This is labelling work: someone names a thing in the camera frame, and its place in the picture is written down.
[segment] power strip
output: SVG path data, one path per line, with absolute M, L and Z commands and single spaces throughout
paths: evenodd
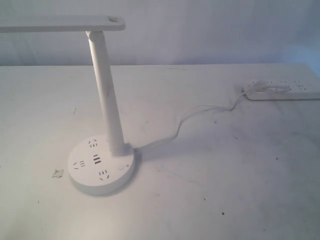
M 254 84 L 261 81 L 252 80 L 244 86 L 244 91 L 248 91 L 247 98 L 253 101 L 258 100 L 320 100 L 320 81 L 311 79 L 290 80 L 290 79 L 263 79 L 266 85 L 287 86 L 289 91 L 283 92 L 283 89 L 266 88 L 263 91 L 256 91 Z

